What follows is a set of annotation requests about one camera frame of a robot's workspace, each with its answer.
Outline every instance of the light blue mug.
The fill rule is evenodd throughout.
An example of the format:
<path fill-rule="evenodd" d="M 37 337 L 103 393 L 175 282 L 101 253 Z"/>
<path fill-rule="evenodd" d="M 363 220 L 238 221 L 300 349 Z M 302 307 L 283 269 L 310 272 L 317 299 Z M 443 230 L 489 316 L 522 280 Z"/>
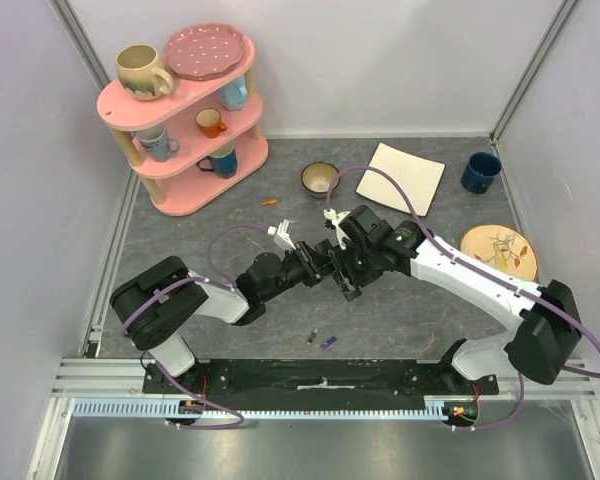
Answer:
<path fill-rule="evenodd" d="M 164 125 L 156 125 L 136 132 L 136 137 L 147 149 L 151 158 L 157 162 L 166 162 L 172 155 L 178 153 L 180 144 L 173 138 L 169 138 Z"/>
<path fill-rule="evenodd" d="M 211 163 L 210 167 L 200 165 L 205 160 Z M 213 172 L 222 178 L 233 177 L 238 171 L 238 157 L 236 156 L 235 145 L 233 142 L 224 144 L 218 150 L 200 160 L 196 165 L 203 172 Z"/>
<path fill-rule="evenodd" d="M 240 75 L 235 80 L 227 83 L 218 90 L 218 96 L 224 108 L 227 110 L 240 110 L 247 103 L 249 93 L 244 80 L 244 75 Z"/>

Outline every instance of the shelf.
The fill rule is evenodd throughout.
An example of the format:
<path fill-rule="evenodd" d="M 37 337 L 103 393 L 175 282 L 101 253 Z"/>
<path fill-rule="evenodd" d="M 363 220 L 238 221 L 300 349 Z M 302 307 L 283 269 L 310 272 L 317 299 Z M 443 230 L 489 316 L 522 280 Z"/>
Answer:
<path fill-rule="evenodd" d="M 158 180 L 158 186 L 167 199 L 155 207 L 166 215 L 181 216 L 193 213 L 216 198 L 250 173 L 262 166 L 269 154 L 267 139 L 253 139 L 250 133 L 235 139 L 238 171 L 231 178 L 220 178 L 215 173 L 202 172 L 193 166 L 175 177 Z"/>
<path fill-rule="evenodd" d="M 120 81 L 116 79 L 100 93 L 98 114 L 111 128 L 127 132 L 153 127 L 165 121 L 249 70 L 253 64 L 254 49 L 251 40 L 247 37 L 244 37 L 244 40 L 245 52 L 242 60 L 224 77 L 195 82 L 174 75 L 176 91 L 149 101 L 136 99 L 125 91 Z"/>
<path fill-rule="evenodd" d="M 227 124 L 227 131 L 216 138 L 207 137 L 196 124 L 196 115 L 205 108 L 215 108 L 221 112 L 222 121 Z M 147 154 L 140 141 L 135 139 L 133 143 L 144 159 L 144 163 L 139 167 L 132 165 L 131 168 L 138 175 L 147 178 L 159 179 L 177 175 L 254 126 L 261 115 L 262 100 L 257 94 L 252 95 L 241 110 L 235 111 L 225 110 L 218 96 L 211 95 L 196 103 L 195 107 L 188 108 L 165 122 L 169 138 L 180 143 L 178 153 L 166 162 L 156 162 Z"/>

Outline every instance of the yellow plate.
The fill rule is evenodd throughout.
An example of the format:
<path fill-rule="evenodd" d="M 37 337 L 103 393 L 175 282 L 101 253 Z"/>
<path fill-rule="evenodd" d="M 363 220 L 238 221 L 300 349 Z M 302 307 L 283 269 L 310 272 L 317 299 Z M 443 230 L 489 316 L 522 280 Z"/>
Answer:
<path fill-rule="evenodd" d="M 520 280 L 538 275 L 536 254 L 529 241 L 504 225 L 480 225 L 460 240 L 460 251 Z"/>

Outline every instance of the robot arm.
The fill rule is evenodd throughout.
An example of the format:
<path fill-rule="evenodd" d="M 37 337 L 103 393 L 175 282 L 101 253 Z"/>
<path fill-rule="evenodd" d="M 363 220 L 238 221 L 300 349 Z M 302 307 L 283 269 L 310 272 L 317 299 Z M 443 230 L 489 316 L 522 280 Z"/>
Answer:
<path fill-rule="evenodd" d="M 238 326 L 248 325 L 265 313 L 265 303 L 303 283 L 313 287 L 333 278 L 348 301 L 361 294 L 360 288 L 386 271 L 434 283 L 478 306 L 506 329 L 481 340 L 459 340 L 443 358 L 451 358 L 454 375 L 477 380 L 500 373 L 511 365 L 526 377 L 551 384 L 580 340 L 580 333 L 557 315 L 515 291 L 498 286 L 454 259 L 462 257 L 480 270 L 489 271 L 526 291 L 540 296 L 578 318 L 571 291 L 552 281 L 547 288 L 533 282 L 512 279 L 456 252 L 439 237 L 437 242 L 454 252 L 454 259 L 442 255 L 418 226 L 403 221 L 397 228 L 362 205 L 346 214 L 325 212 L 327 226 L 336 230 L 338 244 L 324 240 L 311 248 L 305 242 L 291 242 L 288 236 L 276 243 L 287 248 L 280 259 L 273 253 L 258 255 L 238 277 L 237 289 L 213 284 L 186 283 L 158 299 L 129 328 L 136 347 L 149 350 L 174 376 L 195 364 L 193 353 L 178 334 L 192 315 L 220 318 Z M 124 322 L 157 291 L 189 272 L 177 257 L 169 257 L 118 288 L 111 304 Z"/>

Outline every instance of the black mounting plate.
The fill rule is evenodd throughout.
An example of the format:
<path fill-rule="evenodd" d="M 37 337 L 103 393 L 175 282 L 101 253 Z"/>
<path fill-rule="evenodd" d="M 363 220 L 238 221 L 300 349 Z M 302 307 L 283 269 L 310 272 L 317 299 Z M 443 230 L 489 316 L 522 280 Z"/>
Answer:
<path fill-rule="evenodd" d="M 239 410 L 422 409 L 425 395 L 497 395 L 495 376 L 462 382 L 451 390 L 441 366 L 417 360 L 200 360 L 178 377 L 200 393 L 206 377 L 210 399 Z M 342 388 L 311 388 L 320 384 Z M 181 395 L 155 364 L 147 365 L 142 391 Z"/>

